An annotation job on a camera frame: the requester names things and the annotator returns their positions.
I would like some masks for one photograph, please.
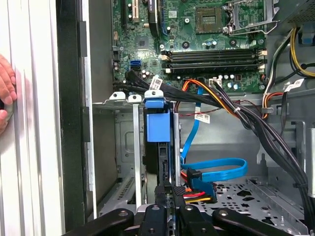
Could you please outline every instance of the yellow wire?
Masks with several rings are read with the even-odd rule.
[[[201,202],[201,201],[209,201],[211,198],[203,198],[203,199],[196,199],[196,200],[187,200],[185,203],[196,203],[196,202]]]
[[[297,68],[299,68],[304,74],[308,76],[315,76],[315,73],[309,72],[304,70],[301,66],[300,63],[297,59],[296,52],[295,52],[295,34],[296,34],[297,29],[295,28],[291,34],[290,38],[290,49],[291,49],[291,54],[292,54],[292,59],[294,64],[296,65]]]

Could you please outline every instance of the finger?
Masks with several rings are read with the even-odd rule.
[[[17,98],[15,88],[3,66],[0,65],[0,99],[5,104],[12,104]]]
[[[4,124],[8,112],[6,110],[0,110],[0,126]]]
[[[2,56],[0,54],[0,64],[4,67],[4,69],[6,70],[6,72],[9,75],[9,78],[12,82],[12,84],[16,84],[16,79],[15,79],[15,72],[11,66],[11,64],[7,61],[7,59],[4,58],[4,56]]]
[[[0,134],[2,134],[4,132],[7,125],[8,125],[8,122],[4,122],[4,124],[2,126],[0,126]]]

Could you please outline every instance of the cable tag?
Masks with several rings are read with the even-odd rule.
[[[289,85],[286,89],[285,92],[289,92],[291,89],[295,89],[298,88],[302,85],[302,83],[304,82],[304,79],[300,79],[294,82],[294,84]]]
[[[207,114],[195,114],[195,119],[210,124],[210,116]]]
[[[163,83],[162,79],[159,79],[157,76],[154,76],[152,81],[151,81],[149,90],[159,90],[159,88],[161,87],[162,83]]]

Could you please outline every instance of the chip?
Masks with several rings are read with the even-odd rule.
[[[196,8],[196,33],[220,33],[222,27],[220,7]]]
[[[137,36],[135,43],[136,43],[136,50],[148,50],[149,49],[148,36]]]

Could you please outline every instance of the cpu socket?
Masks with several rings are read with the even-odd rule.
[[[220,7],[196,8],[196,33],[221,33],[222,9]]]

